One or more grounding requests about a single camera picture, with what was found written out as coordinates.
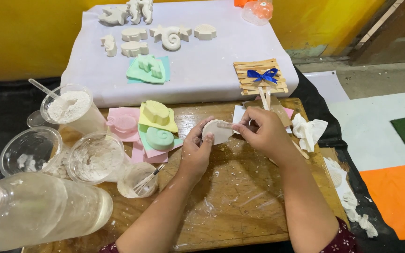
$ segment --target white tablecloth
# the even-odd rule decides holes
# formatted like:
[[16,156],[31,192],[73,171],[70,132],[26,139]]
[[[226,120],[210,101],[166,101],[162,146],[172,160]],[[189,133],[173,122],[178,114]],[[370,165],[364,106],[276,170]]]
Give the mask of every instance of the white tablecloth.
[[[140,105],[142,101],[157,100],[164,104],[247,100],[241,95],[233,62],[260,61],[276,58],[289,92],[276,95],[288,97],[298,85],[298,76],[270,24],[255,26],[241,17],[242,9],[233,0],[154,3],[153,22],[123,26],[105,26],[98,20],[102,7],[97,5],[82,13],[82,28],[74,42],[70,61],[62,75],[61,85],[77,83],[87,86],[94,103],[100,107]],[[211,41],[199,41],[193,29],[210,24],[217,29]],[[128,27],[155,28],[180,26],[192,28],[190,42],[181,41],[181,48],[171,52],[162,42],[148,37],[149,54],[169,56],[171,80],[164,85],[128,84],[128,58],[121,54],[121,31]],[[107,57],[99,38],[112,34],[118,52]]]

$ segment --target sleeve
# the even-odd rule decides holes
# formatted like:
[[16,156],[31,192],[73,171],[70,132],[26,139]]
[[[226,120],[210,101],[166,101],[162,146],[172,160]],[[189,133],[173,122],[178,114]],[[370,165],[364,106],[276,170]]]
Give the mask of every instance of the sleeve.
[[118,250],[116,249],[115,243],[111,243],[100,249],[99,253],[118,253]]
[[336,218],[340,225],[338,233],[320,253],[362,253],[354,234],[348,230],[346,223],[339,217]]

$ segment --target hand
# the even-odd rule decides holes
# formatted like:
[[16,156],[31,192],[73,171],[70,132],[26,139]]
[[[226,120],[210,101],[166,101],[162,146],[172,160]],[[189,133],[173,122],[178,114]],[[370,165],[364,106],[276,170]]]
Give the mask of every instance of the hand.
[[182,145],[182,154],[178,174],[188,177],[198,183],[209,165],[210,151],[212,150],[213,134],[208,133],[201,143],[204,126],[215,117],[210,116],[196,124],[187,135]]
[[278,165],[283,164],[290,156],[299,156],[298,150],[285,131],[279,116],[257,107],[248,107],[242,120],[232,126],[250,145],[273,159]]

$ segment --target plastic cup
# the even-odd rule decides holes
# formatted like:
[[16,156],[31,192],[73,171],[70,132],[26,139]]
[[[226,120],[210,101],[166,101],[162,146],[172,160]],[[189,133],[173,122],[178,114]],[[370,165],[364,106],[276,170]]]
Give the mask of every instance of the plastic cup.
[[38,126],[23,131],[4,147],[0,156],[1,173],[4,176],[20,172],[48,173],[58,162],[62,145],[62,137],[53,128]]
[[130,165],[120,138],[100,131],[75,143],[71,148],[67,171],[75,182],[97,185],[104,181],[117,182]]
[[26,124],[30,128],[33,128],[33,127],[50,127],[50,128],[55,129],[55,130],[58,130],[59,126],[60,126],[60,125],[49,123],[48,121],[46,121],[41,116],[40,110],[37,110],[37,111],[31,113],[31,115],[29,115],[29,117],[27,117]]
[[66,86],[57,87],[52,91],[58,95],[64,94],[69,91],[83,91],[87,93],[90,99],[88,105],[86,105],[86,109],[83,110],[84,112],[82,114],[76,115],[76,117],[68,121],[61,122],[55,121],[49,116],[48,108],[50,104],[55,101],[55,99],[47,95],[45,99],[43,99],[43,102],[40,106],[40,113],[46,121],[58,125],[66,124],[67,126],[70,126],[71,128],[81,132],[84,135],[105,130],[106,119],[93,103],[93,96],[87,89],[87,87],[79,84],[68,84]]
[[149,163],[137,163],[132,164],[128,169],[128,172],[120,178],[116,183],[116,187],[121,195],[126,198],[146,198],[158,189],[158,176],[155,175],[140,191],[136,193],[134,187],[141,182],[144,178],[151,175],[156,168]]

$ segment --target brown paper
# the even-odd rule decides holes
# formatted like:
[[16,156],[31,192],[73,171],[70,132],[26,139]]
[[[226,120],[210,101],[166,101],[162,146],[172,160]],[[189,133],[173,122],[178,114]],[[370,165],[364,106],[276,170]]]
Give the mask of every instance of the brown paper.
[[[254,100],[246,102],[245,107],[248,108],[249,106],[263,108],[262,100]],[[278,114],[279,118],[282,121],[282,124],[284,124],[284,127],[292,125],[292,122],[290,121],[287,112],[285,112],[284,107],[281,105],[281,102],[279,102],[279,100],[275,96],[271,96],[270,111]]]

